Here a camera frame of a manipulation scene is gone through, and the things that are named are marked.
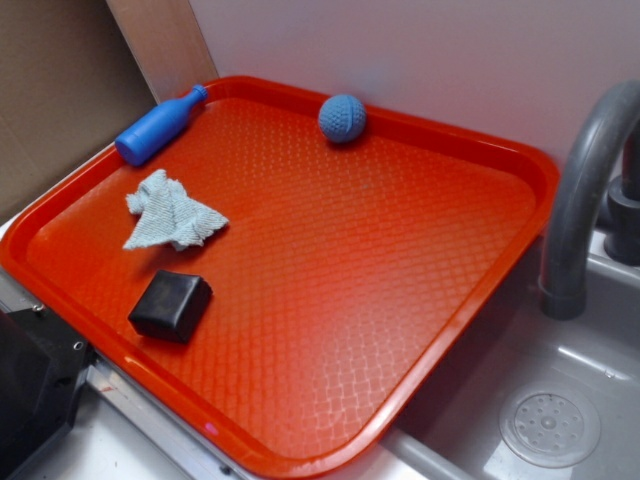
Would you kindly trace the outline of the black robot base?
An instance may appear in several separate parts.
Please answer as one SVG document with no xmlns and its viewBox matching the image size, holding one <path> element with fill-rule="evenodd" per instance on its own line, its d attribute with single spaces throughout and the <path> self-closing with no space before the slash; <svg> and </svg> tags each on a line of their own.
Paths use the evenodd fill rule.
<svg viewBox="0 0 640 480">
<path fill-rule="evenodd" d="M 88 340 L 44 307 L 1 314 L 1 477 L 14 479 L 72 429 Z"/>
</svg>

